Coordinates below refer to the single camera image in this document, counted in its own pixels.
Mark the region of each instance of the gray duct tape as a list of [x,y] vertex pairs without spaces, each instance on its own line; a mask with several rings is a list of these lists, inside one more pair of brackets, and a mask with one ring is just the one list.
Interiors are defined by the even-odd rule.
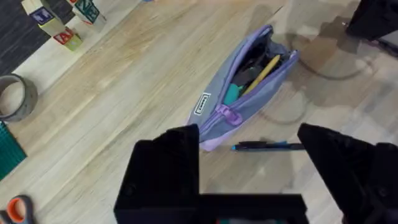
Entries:
[[15,74],[0,76],[0,95],[13,83],[19,82],[23,87],[23,96],[18,108],[9,114],[0,111],[0,121],[20,121],[28,116],[34,109],[37,102],[36,86],[28,79]]

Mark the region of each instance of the teal eraser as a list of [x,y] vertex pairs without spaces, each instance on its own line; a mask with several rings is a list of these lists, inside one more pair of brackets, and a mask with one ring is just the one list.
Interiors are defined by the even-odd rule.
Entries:
[[235,84],[230,84],[224,97],[224,104],[230,105],[239,98],[240,88]]

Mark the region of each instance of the purple pencil case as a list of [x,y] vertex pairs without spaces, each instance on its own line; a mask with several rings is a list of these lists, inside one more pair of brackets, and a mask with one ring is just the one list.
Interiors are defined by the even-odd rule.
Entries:
[[[188,120],[188,124],[199,126],[202,149],[215,149],[266,105],[298,60],[299,53],[273,42],[272,34],[272,26],[267,25],[247,36],[225,60],[202,93]],[[252,57],[256,57],[255,54],[265,55],[265,58],[280,55],[278,66],[249,93],[229,105],[224,104],[234,76],[250,63]]]

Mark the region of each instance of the orange scissors handle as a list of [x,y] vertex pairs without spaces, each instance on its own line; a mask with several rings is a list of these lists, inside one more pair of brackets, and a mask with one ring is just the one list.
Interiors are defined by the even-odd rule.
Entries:
[[[17,209],[17,203],[25,207],[25,215],[22,216]],[[0,218],[5,224],[34,224],[33,203],[26,195],[18,195],[10,200],[6,211],[0,211]]]

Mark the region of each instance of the toy block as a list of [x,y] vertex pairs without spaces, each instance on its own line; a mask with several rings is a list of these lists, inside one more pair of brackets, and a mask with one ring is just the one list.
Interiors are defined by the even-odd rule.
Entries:
[[73,8],[72,12],[75,13],[75,15],[79,17],[88,27],[94,29],[97,32],[100,32],[106,24],[106,19],[102,14],[99,14],[95,22],[92,23],[78,9]]
[[92,0],[67,0],[75,13],[85,24],[99,32],[105,26],[106,19]]
[[94,23],[100,11],[90,0],[78,0],[75,7],[91,22]]
[[39,25],[39,27],[52,37],[58,35],[66,29],[65,25],[63,25],[63,23],[56,18],[48,21],[44,25]]
[[71,39],[69,39],[69,41],[66,44],[64,44],[64,46],[71,51],[75,51],[81,45],[81,43],[83,42],[81,41],[79,36],[75,34]]
[[51,10],[50,5],[44,0],[24,0],[21,2],[26,14],[28,14],[39,25],[56,18],[60,18]]
[[60,44],[65,45],[75,34],[69,28],[66,28],[61,33],[53,36],[53,38]]

